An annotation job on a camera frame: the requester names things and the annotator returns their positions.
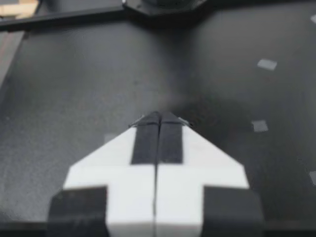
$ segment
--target small white square marker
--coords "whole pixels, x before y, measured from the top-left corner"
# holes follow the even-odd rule
[[[311,21],[313,21],[316,24],[316,15],[311,16]]]
[[[274,71],[277,66],[277,62],[269,59],[261,59],[257,65],[259,68],[263,68],[269,71]]]
[[[269,130],[265,120],[252,121],[251,123],[255,132],[266,132]]]
[[[313,184],[316,186],[316,171],[311,171],[310,177],[311,177]]]

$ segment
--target black tape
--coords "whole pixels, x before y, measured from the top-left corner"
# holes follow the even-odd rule
[[[51,201],[47,237],[109,237],[107,188],[61,191]]]
[[[172,113],[161,117],[158,145],[158,162],[182,164],[182,126],[183,122]]]
[[[259,197],[247,189],[204,187],[201,237],[260,237],[264,217]]]
[[[137,128],[131,164],[156,164],[160,115],[153,112],[133,124]]]

